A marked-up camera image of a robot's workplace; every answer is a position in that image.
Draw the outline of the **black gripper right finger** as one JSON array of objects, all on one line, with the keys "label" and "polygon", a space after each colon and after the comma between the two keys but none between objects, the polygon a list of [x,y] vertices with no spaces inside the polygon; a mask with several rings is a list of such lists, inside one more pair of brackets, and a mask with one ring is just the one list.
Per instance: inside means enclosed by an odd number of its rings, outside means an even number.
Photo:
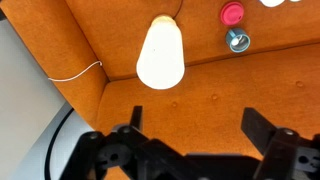
[{"label": "black gripper right finger", "polygon": [[264,154],[277,128],[256,109],[246,107],[243,112],[241,130],[255,148]]}]

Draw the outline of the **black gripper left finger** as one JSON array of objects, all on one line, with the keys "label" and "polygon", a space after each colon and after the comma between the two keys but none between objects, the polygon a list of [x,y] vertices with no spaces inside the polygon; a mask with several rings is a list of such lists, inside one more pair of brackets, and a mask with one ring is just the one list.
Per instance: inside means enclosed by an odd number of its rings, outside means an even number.
[{"label": "black gripper left finger", "polygon": [[142,130],[143,107],[135,106],[131,115],[130,125],[138,130]]}]

